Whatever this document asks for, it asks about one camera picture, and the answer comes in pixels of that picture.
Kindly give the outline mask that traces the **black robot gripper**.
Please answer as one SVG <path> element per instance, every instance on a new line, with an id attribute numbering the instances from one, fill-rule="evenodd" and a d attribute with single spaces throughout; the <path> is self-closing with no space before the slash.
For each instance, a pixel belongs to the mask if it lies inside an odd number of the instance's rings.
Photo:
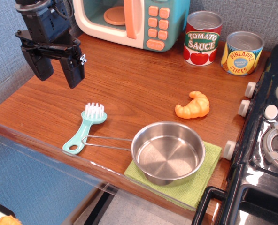
<path id="1" fill-rule="evenodd" d="M 30 42 L 31 46 L 79 46 L 78 39 L 70 35 L 73 4 L 70 0 L 17 0 L 15 9 L 22 15 L 27 30 L 18 30 L 16 37 Z M 54 69 L 49 58 L 35 50 L 21 48 L 28 65 L 41 80 L 47 80 Z M 62 70 L 71 89 L 85 78 L 85 55 L 76 59 L 61 57 Z"/>

